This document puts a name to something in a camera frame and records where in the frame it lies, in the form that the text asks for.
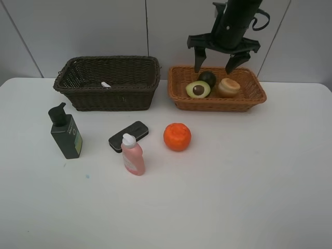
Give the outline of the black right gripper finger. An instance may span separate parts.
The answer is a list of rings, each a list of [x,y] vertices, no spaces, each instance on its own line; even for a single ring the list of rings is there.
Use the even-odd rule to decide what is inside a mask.
[[[195,72],[199,73],[203,62],[206,59],[206,52],[205,48],[203,47],[194,47],[194,51],[195,51]]]
[[[236,54],[232,54],[228,63],[226,64],[225,70],[227,74],[230,74],[237,67],[247,62],[251,58],[249,52],[240,52]]]

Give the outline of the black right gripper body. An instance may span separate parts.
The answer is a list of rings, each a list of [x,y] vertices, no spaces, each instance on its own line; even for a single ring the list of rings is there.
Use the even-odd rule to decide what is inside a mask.
[[[217,16],[211,32],[190,35],[188,48],[210,49],[225,54],[254,51],[260,49],[256,40],[244,37],[250,23],[255,19],[260,1],[232,0],[225,3],[214,2]]]

